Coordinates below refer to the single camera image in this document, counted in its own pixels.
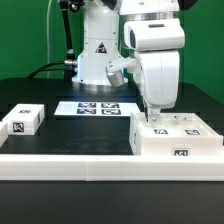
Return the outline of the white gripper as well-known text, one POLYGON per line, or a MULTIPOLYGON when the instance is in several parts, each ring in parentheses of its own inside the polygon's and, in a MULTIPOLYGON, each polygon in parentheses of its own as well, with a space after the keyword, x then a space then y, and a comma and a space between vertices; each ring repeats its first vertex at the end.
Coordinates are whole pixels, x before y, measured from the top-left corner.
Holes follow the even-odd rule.
POLYGON ((124 25, 124 40, 139 63, 134 80, 139 85, 146 121, 156 121, 160 109, 172 108, 178 92, 179 48, 185 34, 177 18, 129 21, 124 25))

